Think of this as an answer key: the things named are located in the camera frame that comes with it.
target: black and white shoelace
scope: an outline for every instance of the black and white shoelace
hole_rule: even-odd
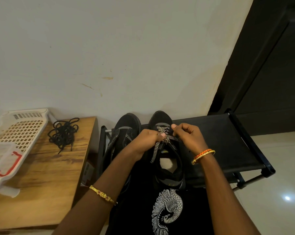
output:
[[[165,133],[166,134],[166,138],[164,138],[164,140],[162,142],[164,142],[164,143],[171,143],[170,140],[174,140],[174,141],[177,141],[177,142],[182,142],[179,138],[176,138],[174,136],[168,135],[169,134],[169,129],[170,129],[170,127],[157,126],[157,130],[159,131],[160,134],[162,134],[162,133]],[[160,144],[160,142],[156,142],[156,144],[155,144],[154,152],[153,152],[153,157],[151,159],[151,163],[153,163],[155,161],[159,144]]]

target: white peacock design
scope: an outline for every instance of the white peacock design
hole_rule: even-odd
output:
[[[175,221],[182,211],[182,199],[176,189],[163,190],[152,211],[152,226],[155,235],[168,235],[167,223]]]

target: tangled black shoelace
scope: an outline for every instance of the tangled black shoelace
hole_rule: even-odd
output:
[[[74,133],[78,131],[79,126],[74,124],[78,122],[80,118],[72,118],[69,121],[56,121],[53,123],[53,129],[48,132],[49,141],[56,144],[57,147],[60,149],[58,154],[65,148],[65,146],[71,144],[71,151],[72,145],[74,143]]]
[[[182,142],[179,138],[176,138],[174,136],[169,135],[169,129],[170,129],[170,127],[157,126],[156,128],[157,128],[157,130],[159,131],[160,134],[161,133],[165,133],[166,134],[166,138],[164,138],[164,140],[162,142],[164,142],[164,143],[170,143],[169,140],[175,140],[177,142]],[[153,163],[155,161],[159,144],[160,144],[160,142],[156,142],[156,144],[155,144],[154,152],[153,152],[153,157],[152,157],[151,163]]]

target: hand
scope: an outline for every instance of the hand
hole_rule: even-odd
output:
[[[203,135],[198,126],[182,123],[180,125],[172,124],[173,136],[178,135],[184,142],[184,145],[196,156],[208,149]]]
[[[134,155],[135,161],[138,161],[142,158],[145,151],[155,146],[156,142],[164,140],[165,137],[166,134],[164,133],[159,134],[158,131],[144,129],[124,150],[128,154]]]

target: black t-shirt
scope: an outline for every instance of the black t-shirt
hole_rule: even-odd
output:
[[[155,189],[149,166],[137,163],[106,234],[214,234],[206,189]]]

